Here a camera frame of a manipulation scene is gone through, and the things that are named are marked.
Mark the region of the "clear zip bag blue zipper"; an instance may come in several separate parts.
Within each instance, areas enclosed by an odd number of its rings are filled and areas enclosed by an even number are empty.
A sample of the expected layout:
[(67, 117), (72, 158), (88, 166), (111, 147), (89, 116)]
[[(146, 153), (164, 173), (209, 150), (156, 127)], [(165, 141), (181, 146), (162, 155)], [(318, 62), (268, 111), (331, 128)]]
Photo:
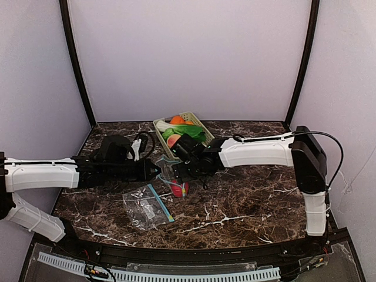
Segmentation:
[(161, 180), (164, 184), (170, 187), (172, 180), (176, 180), (174, 178), (174, 174), (172, 172), (172, 166), (178, 164), (179, 161), (169, 159), (167, 156), (163, 155), (156, 161), (156, 165), (162, 169), (161, 174), (157, 176), (159, 180)]

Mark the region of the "red toy apple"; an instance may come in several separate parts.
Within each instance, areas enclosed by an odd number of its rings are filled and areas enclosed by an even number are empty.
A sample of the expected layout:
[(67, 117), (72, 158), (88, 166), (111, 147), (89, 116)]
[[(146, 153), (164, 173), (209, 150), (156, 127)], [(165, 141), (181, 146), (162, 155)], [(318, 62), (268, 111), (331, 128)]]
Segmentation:
[(177, 180), (172, 180), (170, 187), (175, 197), (186, 197), (190, 188), (188, 183), (178, 184)]

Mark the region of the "yellow peach toy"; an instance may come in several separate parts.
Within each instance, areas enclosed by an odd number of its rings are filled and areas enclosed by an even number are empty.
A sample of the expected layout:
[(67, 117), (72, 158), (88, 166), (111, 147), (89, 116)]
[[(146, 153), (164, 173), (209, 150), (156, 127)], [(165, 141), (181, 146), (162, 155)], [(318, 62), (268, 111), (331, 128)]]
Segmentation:
[(179, 134), (172, 134), (167, 138), (166, 144), (168, 148), (172, 148), (174, 144), (181, 138)]

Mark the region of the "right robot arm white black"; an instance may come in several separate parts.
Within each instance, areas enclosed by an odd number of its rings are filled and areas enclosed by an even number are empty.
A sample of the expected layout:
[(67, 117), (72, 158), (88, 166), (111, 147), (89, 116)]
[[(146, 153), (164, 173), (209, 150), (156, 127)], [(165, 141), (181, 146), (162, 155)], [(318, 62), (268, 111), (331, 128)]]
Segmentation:
[(173, 172), (178, 183), (185, 183), (238, 166), (292, 167), (304, 197), (306, 233), (311, 237), (323, 236), (331, 182), (327, 180), (327, 155), (315, 138), (318, 134), (299, 126), (295, 132), (282, 135), (256, 138), (233, 135), (213, 139), (208, 145), (184, 134), (170, 148), (181, 161), (173, 166)]

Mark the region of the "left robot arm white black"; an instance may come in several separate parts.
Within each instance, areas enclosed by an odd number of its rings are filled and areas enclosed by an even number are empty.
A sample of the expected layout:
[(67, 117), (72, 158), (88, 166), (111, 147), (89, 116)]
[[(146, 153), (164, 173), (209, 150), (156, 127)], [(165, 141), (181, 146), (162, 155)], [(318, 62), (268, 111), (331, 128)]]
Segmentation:
[(134, 141), (106, 136), (99, 149), (89, 156), (60, 160), (18, 160), (1, 154), (1, 219), (16, 223), (52, 242), (75, 236), (69, 221), (45, 213), (22, 199), (17, 192), (28, 189), (89, 189), (106, 182), (146, 182), (155, 178), (160, 167), (150, 153), (145, 133)]

